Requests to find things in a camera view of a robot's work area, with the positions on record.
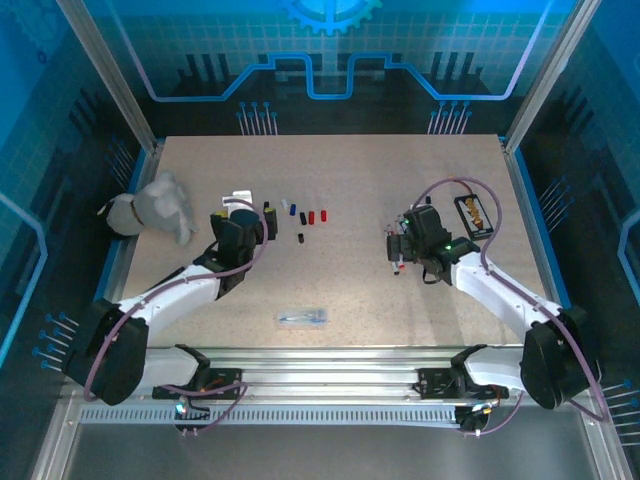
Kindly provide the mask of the aluminium frame post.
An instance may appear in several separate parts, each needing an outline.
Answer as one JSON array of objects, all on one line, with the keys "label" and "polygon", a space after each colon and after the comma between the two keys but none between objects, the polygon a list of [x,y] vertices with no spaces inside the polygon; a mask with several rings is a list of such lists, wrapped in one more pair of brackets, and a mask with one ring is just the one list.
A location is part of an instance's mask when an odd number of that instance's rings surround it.
[{"label": "aluminium frame post", "polygon": [[141,148],[153,155],[157,149],[155,135],[83,0],[55,2]]},{"label": "aluminium frame post", "polygon": [[520,146],[601,2],[602,0],[577,0],[507,132],[504,144],[506,154],[512,155]]}]

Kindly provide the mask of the black tray with items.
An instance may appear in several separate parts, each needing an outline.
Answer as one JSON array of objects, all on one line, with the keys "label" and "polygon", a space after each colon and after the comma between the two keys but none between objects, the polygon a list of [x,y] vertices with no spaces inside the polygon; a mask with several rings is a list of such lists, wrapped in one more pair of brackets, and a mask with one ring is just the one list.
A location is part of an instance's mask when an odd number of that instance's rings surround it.
[{"label": "black tray with items", "polygon": [[494,233],[494,226],[480,198],[464,180],[451,181],[465,190],[463,195],[454,198],[454,205],[469,239],[488,240]]}]

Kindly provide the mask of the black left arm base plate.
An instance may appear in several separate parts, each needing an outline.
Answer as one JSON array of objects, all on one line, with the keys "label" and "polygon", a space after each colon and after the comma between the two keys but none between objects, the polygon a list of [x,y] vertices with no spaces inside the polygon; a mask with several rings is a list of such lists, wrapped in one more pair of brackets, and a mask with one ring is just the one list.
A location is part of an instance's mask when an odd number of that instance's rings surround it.
[{"label": "black left arm base plate", "polygon": [[238,368],[207,368],[197,372],[185,385],[177,386],[178,391],[154,387],[155,400],[177,400],[184,396],[193,400],[235,400],[242,389],[242,373]]}]

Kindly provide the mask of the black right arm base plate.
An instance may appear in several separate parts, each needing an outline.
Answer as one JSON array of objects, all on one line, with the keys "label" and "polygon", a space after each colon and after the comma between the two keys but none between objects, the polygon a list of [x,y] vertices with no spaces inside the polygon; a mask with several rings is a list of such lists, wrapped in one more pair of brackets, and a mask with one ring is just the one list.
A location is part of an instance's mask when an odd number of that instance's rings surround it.
[{"label": "black right arm base plate", "polygon": [[412,385],[422,400],[433,399],[508,399],[504,387],[479,385],[461,370],[454,368],[421,368],[417,381]]}]

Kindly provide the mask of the red whiteboard marker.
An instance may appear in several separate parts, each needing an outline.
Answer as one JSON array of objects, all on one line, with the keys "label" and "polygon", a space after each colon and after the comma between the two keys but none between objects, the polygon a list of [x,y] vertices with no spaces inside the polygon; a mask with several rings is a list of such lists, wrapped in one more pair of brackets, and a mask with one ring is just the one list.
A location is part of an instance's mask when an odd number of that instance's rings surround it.
[{"label": "red whiteboard marker", "polygon": [[398,229],[397,224],[388,225],[387,253],[389,261],[394,265],[394,273],[399,273],[405,268],[402,250],[403,230]]}]

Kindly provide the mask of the slotted aluminium rail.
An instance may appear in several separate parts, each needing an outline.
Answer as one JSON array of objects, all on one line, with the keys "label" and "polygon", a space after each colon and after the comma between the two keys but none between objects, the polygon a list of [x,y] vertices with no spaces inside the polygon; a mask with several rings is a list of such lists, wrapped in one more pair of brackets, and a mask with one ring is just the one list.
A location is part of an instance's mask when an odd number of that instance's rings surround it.
[{"label": "slotted aluminium rail", "polygon": [[239,405],[229,414],[213,406],[208,412],[186,411],[172,403],[121,407],[85,406],[78,421],[110,425],[206,426],[218,418],[229,425],[391,425],[456,428],[453,407],[425,405]]}]

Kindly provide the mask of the aluminium front rail beam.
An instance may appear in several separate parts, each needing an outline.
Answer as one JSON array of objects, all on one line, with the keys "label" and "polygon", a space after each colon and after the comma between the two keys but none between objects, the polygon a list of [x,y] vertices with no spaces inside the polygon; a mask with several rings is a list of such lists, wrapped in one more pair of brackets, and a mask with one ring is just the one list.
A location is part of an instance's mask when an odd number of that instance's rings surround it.
[{"label": "aluminium front rail beam", "polygon": [[[211,368],[238,368],[242,389],[266,398],[400,397],[421,399],[412,389],[421,368],[451,368],[466,350],[201,350]],[[471,402],[475,399],[429,399]]]}]

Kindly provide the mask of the aluminium side rail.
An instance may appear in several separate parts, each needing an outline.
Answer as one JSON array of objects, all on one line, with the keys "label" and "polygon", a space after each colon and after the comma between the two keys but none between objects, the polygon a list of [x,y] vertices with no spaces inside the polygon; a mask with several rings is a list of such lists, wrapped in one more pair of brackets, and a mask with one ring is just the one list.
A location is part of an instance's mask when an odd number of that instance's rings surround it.
[{"label": "aluminium side rail", "polygon": [[547,298],[560,306],[570,307],[571,300],[524,157],[519,148],[514,151],[507,149],[505,136],[499,136],[498,139],[503,150],[505,163],[522,214],[544,293]]},{"label": "aluminium side rail", "polygon": [[[127,184],[126,193],[136,193],[155,178],[164,149],[165,138],[160,138],[153,154],[140,151],[135,168]],[[114,303],[123,297],[136,249],[135,238],[112,241],[94,294],[94,301]]]}]

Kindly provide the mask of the grey plush toy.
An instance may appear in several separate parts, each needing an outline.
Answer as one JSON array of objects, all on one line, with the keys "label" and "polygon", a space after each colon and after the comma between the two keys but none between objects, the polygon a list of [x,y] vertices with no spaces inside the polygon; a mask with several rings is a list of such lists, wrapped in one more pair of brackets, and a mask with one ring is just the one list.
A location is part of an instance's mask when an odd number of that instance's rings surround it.
[{"label": "grey plush toy", "polygon": [[169,171],[158,174],[135,194],[122,193],[108,200],[96,217],[118,239],[155,229],[174,234],[176,243],[185,247],[199,231],[186,190]]}]

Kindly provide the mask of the steel bottom tray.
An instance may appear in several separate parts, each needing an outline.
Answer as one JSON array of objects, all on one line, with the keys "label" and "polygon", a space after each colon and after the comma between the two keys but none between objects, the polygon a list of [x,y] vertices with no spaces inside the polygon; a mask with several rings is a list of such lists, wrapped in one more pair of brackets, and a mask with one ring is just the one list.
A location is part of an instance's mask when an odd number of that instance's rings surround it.
[{"label": "steel bottom tray", "polygon": [[25,480],[640,480],[614,427],[530,403],[493,432],[391,425],[83,424],[57,404]]}]

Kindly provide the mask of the clear plastic bag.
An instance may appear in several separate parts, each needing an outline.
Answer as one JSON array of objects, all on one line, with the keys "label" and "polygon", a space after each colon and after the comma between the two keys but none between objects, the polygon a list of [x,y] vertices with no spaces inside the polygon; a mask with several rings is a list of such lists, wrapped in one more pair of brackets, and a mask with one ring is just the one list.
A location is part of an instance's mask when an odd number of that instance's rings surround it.
[{"label": "clear plastic bag", "polygon": [[279,313],[277,322],[289,326],[322,326],[328,323],[328,315],[321,308],[296,309]]}]

